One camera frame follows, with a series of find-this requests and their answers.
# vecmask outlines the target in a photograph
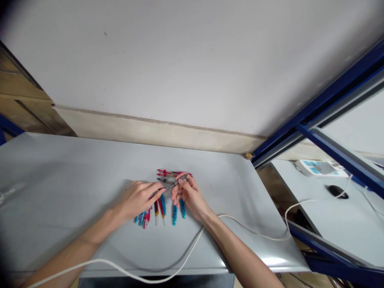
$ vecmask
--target wooden panel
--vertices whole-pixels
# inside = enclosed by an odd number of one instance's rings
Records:
[[[4,135],[5,135],[5,140],[6,140],[7,142],[13,139],[13,137],[10,136],[10,134],[8,134],[8,133],[6,133],[6,132],[4,132]]]
[[[19,74],[0,72],[0,93],[33,98],[50,99],[42,90],[36,88],[27,78]]]
[[[0,51],[0,71],[9,71],[21,74],[12,61],[9,60],[2,51]]]
[[[26,97],[26,96],[9,95],[9,94],[2,94],[2,93],[0,93],[0,98],[20,100],[20,101],[30,101],[30,102],[40,102],[40,103],[54,104],[53,101],[50,100],[50,99],[40,99],[40,98],[32,98],[32,97]]]
[[[52,134],[15,100],[0,98],[0,114],[27,132]]]
[[[64,122],[51,104],[22,101],[22,103],[46,124],[55,134],[75,136],[73,130]]]

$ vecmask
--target hand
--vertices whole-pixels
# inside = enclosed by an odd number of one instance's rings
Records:
[[[125,190],[122,202],[114,208],[115,212],[124,222],[133,219],[148,210],[165,190],[160,182],[143,183],[135,181],[130,188]]]
[[[187,172],[179,174],[176,180],[185,174],[187,174]],[[207,202],[205,202],[196,180],[190,175],[186,177],[186,180],[187,181],[179,180],[179,184],[172,189],[171,199],[173,204],[178,208],[180,208],[180,199],[184,200],[194,218],[203,223],[205,217],[214,212],[208,206]]]

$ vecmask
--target desk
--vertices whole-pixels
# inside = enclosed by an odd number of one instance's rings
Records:
[[[251,162],[241,155],[24,133],[0,147],[0,191],[15,189],[0,208],[0,225],[12,271],[34,271],[88,227],[133,180],[156,181],[159,168],[193,173],[218,214],[229,214],[271,237],[285,225]],[[105,258],[136,275],[170,275],[181,266],[201,228],[186,211],[172,226],[165,192],[166,226],[146,230],[126,222],[93,258]],[[293,239],[271,241],[231,219],[223,221],[274,272],[308,271]],[[218,246],[205,232],[181,274],[228,272]],[[101,263],[82,277],[121,276]]]
[[[375,266],[384,266],[384,217],[368,204],[361,194],[363,187],[352,181],[347,191],[349,199],[333,199],[325,185],[345,189],[348,179],[307,177],[290,161],[273,160],[272,165],[298,202],[329,199],[300,205],[318,235]],[[367,191],[366,195],[384,214],[384,200],[373,192]]]

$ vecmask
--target white wall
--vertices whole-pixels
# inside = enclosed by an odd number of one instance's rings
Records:
[[[20,4],[1,40],[56,104],[264,136],[384,31],[383,1]]]
[[[324,128],[335,140],[357,151],[384,155],[384,91]]]

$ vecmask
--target right hand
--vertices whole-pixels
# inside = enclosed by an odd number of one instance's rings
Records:
[[[178,180],[185,174],[187,172],[179,174],[175,180]],[[205,202],[196,180],[190,175],[186,177],[186,181],[179,180],[179,184],[172,189],[171,199],[178,208],[180,208],[180,199],[182,199],[192,212],[194,218],[201,223],[206,216],[213,213],[207,202]]]

